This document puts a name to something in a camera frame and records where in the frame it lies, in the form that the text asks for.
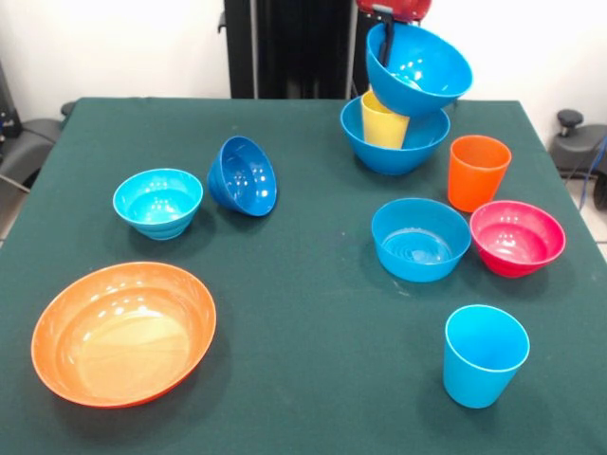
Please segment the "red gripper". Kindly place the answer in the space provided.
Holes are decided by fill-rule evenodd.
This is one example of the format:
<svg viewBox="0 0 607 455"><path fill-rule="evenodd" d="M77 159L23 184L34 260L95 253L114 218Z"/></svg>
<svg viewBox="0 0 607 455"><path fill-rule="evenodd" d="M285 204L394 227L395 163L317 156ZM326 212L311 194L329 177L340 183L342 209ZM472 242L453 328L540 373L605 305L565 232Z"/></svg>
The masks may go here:
<svg viewBox="0 0 607 455"><path fill-rule="evenodd" d="M382 15L385 39L380 46L378 60L387 66L394 40L394 20L420 22L427 15L432 0L357 0L359 9L369 14Z"/></svg>

